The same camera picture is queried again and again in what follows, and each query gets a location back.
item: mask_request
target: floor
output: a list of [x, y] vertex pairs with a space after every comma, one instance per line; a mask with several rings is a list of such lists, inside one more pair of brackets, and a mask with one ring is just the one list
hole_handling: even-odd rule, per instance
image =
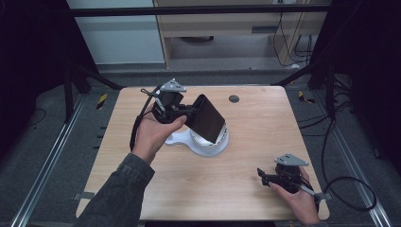
[[[306, 49], [306, 44], [307, 38], [303, 37], [297, 54], [303, 54], [301, 51]], [[103, 76], [125, 86], [157, 85], [171, 78], [179, 79], [185, 85], [269, 85], [307, 64], [304, 57], [295, 53], [293, 56], [299, 61], [282, 66], [267, 36], [215, 37], [211, 42], [178, 38], [174, 41], [172, 62], [168, 68], [147, 69], [141, 66], [134, 72], [107, 72]], [[338, 78], [347, 80], [344, 75], [338, 75]], [[89, 80], [93, 89], [89, 95], [75, 93], [76, 103], [81, 102], [77, 121], [68, 131], [68, 139], [60, 143], [60, 153], [53, 156], [57, 162], [50, 167], [45, 184], [37, 188], [40, 197], [33, 200], [34, 207], [26, 210], [32, 226], [71, 226], [75, 219], [78, 201], [73, 198], [84, 188], [118, 97], [118, 91]], [[308, 75], [305, 75], [286, 87], [300, 127], [325, 115], [324, 88], [310, 91], [305, 86], [307, 80]], [[300, 91], [305, 99], [300, 98]], [[32, 116], [30, 126], [15, 144], [13, 156], [2, 164], [0, 223], [5, 226], [21, 211], [31, 186], [42, 173], [41, 169], [65, 127], [62, 93], [62, 87], [57, 87], [38, 97], [38, 109]], [[108, 94], [105, 105], [102, 110], [97, 110], [97, 102], [105, 93]], [[401, 226], [398, 214], [401, 206], [398, 195], [401, 190], [400, 176], [388, 160], [375, 158], [372, 144], [353, 113], [352, 103], [347, 101], [347, 96], [337, 97], [336, 105], [343, 103], [343, 108], [337, 111], [335, 128], [326, 139], [327, 119], [301, 129], [301, 134], [322, 184], [325, 184], [323, 169], [328, 179], [340, 175], [358, 177], [373, 187], [379, 203], [370, 212], [359, 212], [339, 200], [331, 200], [328, 202], [331, 216], [327, 222], [330, 226]], [[356, 206], [369, 204], [373, 198], [366, 188], [354, 182], [338, 183], [336, 191]], [[288, 221], [276, 222], [276, 226], [291, 224]]]

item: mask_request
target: sleeve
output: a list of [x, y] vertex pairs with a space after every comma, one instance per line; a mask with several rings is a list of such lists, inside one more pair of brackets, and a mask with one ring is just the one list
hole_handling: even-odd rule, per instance
[[134, 154], [128, 154], [116, 172], [88, 203], [74, 226], [136, 226], [145, 188], [154, 170]]
[[318, 224], [303, 225], [303, 227], [328, 227], [328, 225], [325, 222], [321, 222]]

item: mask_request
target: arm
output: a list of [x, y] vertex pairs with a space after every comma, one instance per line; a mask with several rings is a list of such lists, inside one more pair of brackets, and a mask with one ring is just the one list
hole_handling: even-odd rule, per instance
[[[301, 175], [309, 181], [309, 176], [302, 167], [300, 167], [300, 171]], [[297, 193], [291, 194], [287, 192], [286, 189], [275, 183], [271, 183], [270, 186], [277, 195], [283, 198], [283, 200], [291, 207], [295, 217], [303, 224], [303, 226], [327, 226], [325, 223], [321, 223], [319, 219], [313, 196], [304, 190], [299, 190]]]
[[154, 174], [150, 164], [167, 137], [185, 120], [186, 116], [181, 116], [171, 124], [160, 124], [152, 113], [146, 114], [132, 152], [91, 199], [74, 226], [136, 226], [145, 188]]

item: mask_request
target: silver bracket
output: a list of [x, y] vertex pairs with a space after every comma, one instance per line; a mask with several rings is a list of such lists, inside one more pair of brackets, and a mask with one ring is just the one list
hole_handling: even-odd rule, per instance
[[165, 83], [161, 88], [162, 92], [186, 92], [186, 88], [178, 83], [175, 79]]
[[299, 159], [290, 153], [274, 159], [274, 162], [283, 166], [309, 166], [308, 162]]

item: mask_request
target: aluminum rail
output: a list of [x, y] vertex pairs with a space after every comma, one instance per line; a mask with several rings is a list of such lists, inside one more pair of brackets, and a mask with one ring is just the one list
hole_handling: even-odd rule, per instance
[[[327, 114], [326, 109], [324, 108], [324, 98], [323, 95], [317, 91], [312, 91], [313, 95], [316, 97], [316, 100], [321, 107], [324, 114]], [[348, 171], [352, 177], [358, 178], [361, 181], [364, 181], [369, 186], [372, 186], [369, 183], [368, 178], [366, 177], [365, 173], [363, 172], [362, 168], [357, 162], [357, 159], [354, 157], [352, 150], [348, 147], [345, 138], [343, 137], [341, 130], [339, 127], [334, 126], [333, 129], [334, 139], [339, 147], [340, 154], [342, 159], [344, 160], [345, 164], [347, 165]], [[366, 187], [362, 186], [360, 183], [356, 183], [357, 190], [359, 195], [362, 197], [365, 205], [371, 206], [373, 204], [372, 193], [366, 189]], [[369, 211], [372, 220], [375, 222], [375, 225], [378, 227], [392, 227], [392, 223], [387, 216], [386, 211], [384, 210], [383, 206], [379, 198], [377, 198], [376, 206]]]
[[78, 115], [82, 109], [82, 104], [86, 99], [86, 95], [79, 95], [78, 100], [75, 106], [75, 112], [72, 115], [70, 121], [64, 124], [57, 138], [53, 148], [51, 149], [50, 153], [47, 156], [44, 165], [39, 172], [35, 183], [30, 188], [29, 193], [27, 194], [23, 204], [21, 205], [20, 209], [18, 210], [17, 214], [11, 221], [11, 227], [24, 227], [26, 226], [30, 215], [32, 214], [33, 209], [35, 208], [36, 203], [39, 200], [39, 197], [42, 195], [44, 191], [44, 187], [46, 186], [47, 180], [50, 177], [54, 166], [56, 165], [61, 151], [68, 139], [68, 136], [71, 133], [77, 119]]
[[284, 5], [236, 5], [196, 7], [155, 7], [155, 8], [114, 8], [114, 9], [69, 9], [47, 10], [47, 15], [73, 17], [145, 16], [178, 14], [219, 14], [219, 13], [263, 13], [263, 12], [321, 12], [350, 6], [331, 4], [284, 4]]

